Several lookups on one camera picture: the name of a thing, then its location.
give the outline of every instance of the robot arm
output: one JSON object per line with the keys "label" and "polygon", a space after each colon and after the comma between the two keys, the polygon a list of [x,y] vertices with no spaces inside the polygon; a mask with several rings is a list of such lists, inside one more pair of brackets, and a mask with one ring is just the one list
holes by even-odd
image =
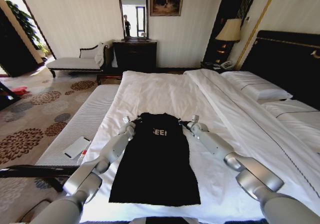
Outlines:
{"label": "robot arm", "polygon": [[97,159],[83,163],[66,181],[63,189],[70,194],[52,202],[31,224],[78,224],[83,206],[99,190],[102,179],[98,176],[106,172],[111,163],[118,159],[129,140],[135,135],[136,125],[129,117],[124,119],[118,135],[112,137],[103,147]]}
{"label": "robot arm", "polygon": [[235,179],[248,195],[260,202],[261,211],[270,224],[320,223],[320,217],[300,201],[277,193],[284,182],[276,174],[256,159],[237,154],[229,143],[209,132],[198,120],[194,115],[187,128],[214,157],[239,172]]}

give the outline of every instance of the potted plant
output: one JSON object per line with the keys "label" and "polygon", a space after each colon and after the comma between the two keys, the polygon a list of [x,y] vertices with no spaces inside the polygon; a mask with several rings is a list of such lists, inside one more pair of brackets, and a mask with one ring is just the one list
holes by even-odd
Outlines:
{"label": "potted plant", "polygon": [[40,38],[37,36],[36,31],[34,29],[35,26],[30,22],[30,19],[32,19],[32,17],[30,15],[28,15],[27,13],[25,13],[24,11],[20,10],[18,8],[18,5],[14,4],[10,0],[6,0],[6,3],[9,6],[9,8],[11,9],[15,18],[20,23],[20,26],[22,27],[25,34],[27,35],[27,37],[31,41],[32,45],[39,53],[40,57],[42,59],[46,58],[46,53],[48,53],[48,51],[45,49],[44,45],[40,42]]}

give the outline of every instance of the mirror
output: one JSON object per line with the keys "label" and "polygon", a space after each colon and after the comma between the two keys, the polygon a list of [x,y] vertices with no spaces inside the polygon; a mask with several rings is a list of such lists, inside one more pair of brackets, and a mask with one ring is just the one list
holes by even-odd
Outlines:
{"label": "mirror", "polygon": [[119,0],[124,39],[148,39],[148,0]]}

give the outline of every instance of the floral rug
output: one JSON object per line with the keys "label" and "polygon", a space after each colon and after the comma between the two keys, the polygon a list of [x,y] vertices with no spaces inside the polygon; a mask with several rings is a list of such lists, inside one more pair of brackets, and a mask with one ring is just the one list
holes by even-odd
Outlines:
{"label": "floral rug", "polygon": [[[26,86],[29,92],[0,111],[0,169],[34,165],[97,87],[96,76],[56,71],[53,78],[44,66],[35,73],[1,77],[0,81],[8,88]],[[102,84],[119,83],[102,80]],[[41,200],[54,201],[60,195],[63,193],[57,193],[38,178],[0,178],[0,223],[18,222]],[[30,221],[47,205],[43,202],[23,221]]]}

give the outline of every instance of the black headboard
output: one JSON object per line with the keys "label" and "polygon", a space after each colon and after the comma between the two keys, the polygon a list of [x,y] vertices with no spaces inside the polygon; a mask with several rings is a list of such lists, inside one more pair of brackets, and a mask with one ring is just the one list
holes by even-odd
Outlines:
{"label": "black headboard", "polygon": [[320,34],[260,30],[241,71],[252,72],[320,110]]}

